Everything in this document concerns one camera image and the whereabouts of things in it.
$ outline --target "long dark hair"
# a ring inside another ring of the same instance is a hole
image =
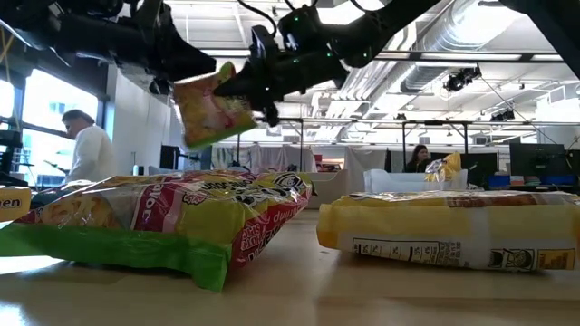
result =
[[[419,163],[419,152],[427,149],[427,146],[425,145],[417,145],[415,146],[415,149],[413,150],[413,155],[411,156],[411,160],[409,161],[409,164],[417,164]]]

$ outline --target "white wall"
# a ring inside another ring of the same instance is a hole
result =
[[[111,105],[106,110],[105,129],[112,139],[118,174],[130,175],[135,164],[158,167],[161,145],[181,145],[175,112],[116,68],[111,67],[109,74]]]

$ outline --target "ceiling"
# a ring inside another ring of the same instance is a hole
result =
[[[275,20],[289,12],[284,1],[257,0],[246,1],[250,5],[272,15],[277,14]],[[296,6],[307,3],[307,0],[292,1]],[[467,3],[469,0],[456,0],[456,3]],[[263,17],[254,14],[237,4],[236,1],[198,1],[198,0],[167,0],[173,10],[174,23],[181,36],[192,45],[206,50],[209,53],[231,55],[228,59],[218,59],[219,63],[233,62],[238,69],[244,64],[244,50],[251,43],[251,27],[262,24],[271,29],[269,22]],[[378,0],[359,0],[362,6],[376,9],[383,4]],[[446,17],[444,10],[452,1],[443,0],[417,19],[405,30],[401,31],[388,44],[386,50],[416,50],[433,31],[438,23],[433,20],[440,14]],[[320,1],[321,17],[327,22],[343,22],[344,12],[358,12],[351,7],[346,8],[348,1],[327,0]],[[470,27],[478,28],[479,33],[489,32],[486,40],[477,51],[485,53],[553,53],[554,49],[547,39],[537,30],[535,25],[520,14],[511,14],[511,24],[503,28],[500,33],[493,34],[490,30],[497,21],[479,22],[479,25],[470,22]],[[446,81],[447,70],[437,79],[427,83],[416,93],[402,93],[398,87],[400,82],[396,77],[401,67],[409,69],[413,63],[376,61],[363,69],[354,69],[349,80],[341,90],[336,90],[331,82],[317,85],[304,95],[289,94],[285,102],[279,103],[278,108],[282,117],[302,117],[312,119],[373,119],[392,120],[399,113],[404,113],[408,120],[482,120],[489,121],[491,115],[508,107],[507,100],[514,105],[517,112],[515,120],[536,120],[537,100],[546,97],[548,91],[563,85],[576,82],[577,78],[564,63],[482,63],[480,69],[482,79],[475,80],[462,91],[448,95],[441,89]],[[451,65],[451,70],[458,67]],[[400,126],[393,129],[384,128],[379,123],[357,123],[344,125],[328,125],[323,120],[308,123],[304,127],[305,141],[352,141],[369,142],[373,139],[383,139],[386,143],[401,142]],[[440,139],[441,134],[448,135],[449,128],[429,131],[433,139]],[[474,127],[471,133],[492,130],[490,126]],[[529,134],[532,127],[509,128],[502,131],[503,137],[512,137],[519,134]],[[421,128],[414,130],[408,137],[418,140]],[[282,128],[284,136],[296,135],[297,131],[289,126]],[[280,137],[271,136],[266,127],[253,130],[244,135],[245,141],[279,141]],[[461,137],[442,139],[448,143],[463,143]]]

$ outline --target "nutrition label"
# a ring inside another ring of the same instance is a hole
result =
[[[353,238],[353,252],[406,262],[459,266],[461,242]]]

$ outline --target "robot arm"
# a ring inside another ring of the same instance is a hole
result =
[[[162,0],[4,0],[0,24],[36,50],[53,50],[66,64],[76,57],[139,68],[155,76],[151,90],[216,70],[216,61],[179,36]],[[118,17],[125,4],[130,17]]]
[[[253,44],[244,69],[214,90],[220,96],[247,96],[255,110],[264,112],[266,121],[278,122],[275,101],[286,94],[330,80],[342,87],[351,67],[367,65],[387,42],[407,24],[440,0],[392,0],[384,8],[366,11],[348,25],[322,24],[313,6],[293,10],[278,22],[285,50],[281,51],[264,26],[252,28]],[[527,14],[548,41],[580,76],[580,34],[577,0],[499,0],[496,5]]]

